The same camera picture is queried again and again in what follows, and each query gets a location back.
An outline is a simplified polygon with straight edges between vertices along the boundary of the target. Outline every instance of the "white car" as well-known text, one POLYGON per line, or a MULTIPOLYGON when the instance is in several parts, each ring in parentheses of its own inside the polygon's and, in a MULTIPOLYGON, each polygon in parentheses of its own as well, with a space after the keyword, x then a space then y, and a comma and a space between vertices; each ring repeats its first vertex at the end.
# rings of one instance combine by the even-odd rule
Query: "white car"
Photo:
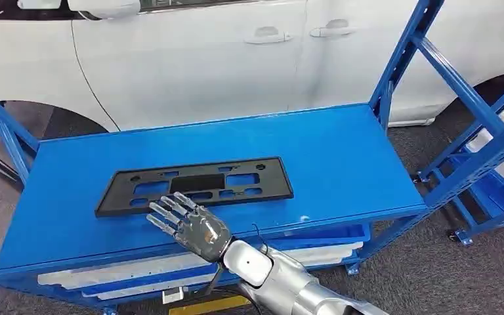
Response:
MULTIPOLYGON (((60 7, 0 0, 0 100, 109 131, 365 102, 416 4, 141 0, 136 12, 107 7, 130 0, 39 1, 60 7)), ((428 37, 471 85, 504 75, 504 1, 446 1, 428 37)), ((390 123, 429 124, 454 98, 417 54, 390 123)))

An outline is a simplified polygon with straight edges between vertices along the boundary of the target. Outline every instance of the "car door handle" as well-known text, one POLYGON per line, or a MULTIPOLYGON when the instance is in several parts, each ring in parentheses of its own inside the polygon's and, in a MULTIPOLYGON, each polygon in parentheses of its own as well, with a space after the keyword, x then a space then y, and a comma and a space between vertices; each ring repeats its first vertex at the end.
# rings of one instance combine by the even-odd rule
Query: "car door handle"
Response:
POLYGON ((271 44, 271 43, 283 43, 285 41, 290 41, 293 39, 286 31, 281 31, 274 26, 263 26, 257 28, 254 35, 250 38, 244 40, 248 44, 271 44))
POLYGON ((354 32, 354 29, 348 26, 348 21, 344 18, 336 18, 329 21, 322 28, 314 28, 310 31, 312 37, 337 37, 349 35, 354 32))

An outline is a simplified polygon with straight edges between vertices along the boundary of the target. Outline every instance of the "car side mirror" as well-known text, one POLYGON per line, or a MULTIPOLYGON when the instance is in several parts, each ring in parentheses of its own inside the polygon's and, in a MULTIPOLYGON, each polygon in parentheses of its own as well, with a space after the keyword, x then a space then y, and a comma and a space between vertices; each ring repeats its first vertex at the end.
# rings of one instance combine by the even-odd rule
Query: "car side mirror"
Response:
POLYGON ((98 18, 122 18, 140 12, 139 0, 68 0, 68 6, 98 18))

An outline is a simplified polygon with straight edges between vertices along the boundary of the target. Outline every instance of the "rectangular slot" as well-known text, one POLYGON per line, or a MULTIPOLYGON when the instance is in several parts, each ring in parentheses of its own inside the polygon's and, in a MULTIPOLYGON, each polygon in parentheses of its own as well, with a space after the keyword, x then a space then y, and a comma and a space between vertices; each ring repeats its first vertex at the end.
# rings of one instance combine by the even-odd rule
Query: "rectangular slot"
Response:
POLYGON ((233 166, 222 166, 217 168, 221 173, 231 172, 233 170, 233 166))
POLYGON ((221 190, 219 192, 219 198, 233 198, 234 191, 232 189, 229 190, 221 190))
POLYGON ((258 173, 251 174, 235 174, 227 176, 227 186, 243 186, 258 184, 260 182, 260 175, 258 173))
POLYGON ((163 174, 165 177, 175 177, 179 175, 178 171, 172 171, 172 172, 165 172, 165 173, 160 173, 160 175, 163 174))
POLYGON ((196 190, 224 189, 225 176, 223 174, 207 174, 175 177, 171 181, 171 191, 195 192, 196 190))
POLYGON ((186 194, 186 197, 189 197, 190 199, 194 201, 200 201, 200 200, 209 200, 213 197, 212 192, 195 192, 193 194, 186 194))
POLYGON ((261 195, 262 188, 247 188, 244 190, 245 195, 261 195))
POLYGON ((143 182, 137 184, 134 188, 134 195, 142 194, 164 194, 169 190, 169 182, 162 180, 160 182, 143 182))
POLYGON ((139 207, 141 205, 146 205, 148 203, 147 198, 137 198, 131 200, 131 207, 139 207))

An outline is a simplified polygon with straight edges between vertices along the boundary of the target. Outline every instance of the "shelf caster wheel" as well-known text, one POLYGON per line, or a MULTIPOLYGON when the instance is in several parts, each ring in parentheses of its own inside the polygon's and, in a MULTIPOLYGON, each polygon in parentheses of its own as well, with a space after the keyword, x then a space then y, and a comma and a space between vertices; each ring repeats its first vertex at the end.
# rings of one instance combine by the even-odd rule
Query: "shelf caster wheel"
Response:
POLYGON ((426 182, 430 181, 428 178, 423 178, 421 176, 421 173, 422 172, 416 172, 416 174, 411 174, 410 175, 410 179, 412 180, 413 183, 415 183, 415 184, 417 184, 419 182, 426 183, 426 182))
POLYGON ((450 241, 459 242, 464 246, 472 245, 473 239, 467 235, 467 232, 464 230, 448 230, 447 237, 450 241))
POLYGON ((117 308, 106 307, 103 309, 103 315, 119 315, 117 308))
POLYGON ((352 264, 350 266, 346 266, 346 273, 349 276, 353 276, 355 274, 358 274, 359 273, 359 271, 358 271, 358 264, 352 264))
POLYGON ((461 240, 459 240, 459 237, 457 236, 457 234, 455 234, 455 230, 447 230, 447 238, 451 241, 451 242, 455 242, 455 243, 460 243, 461 240))

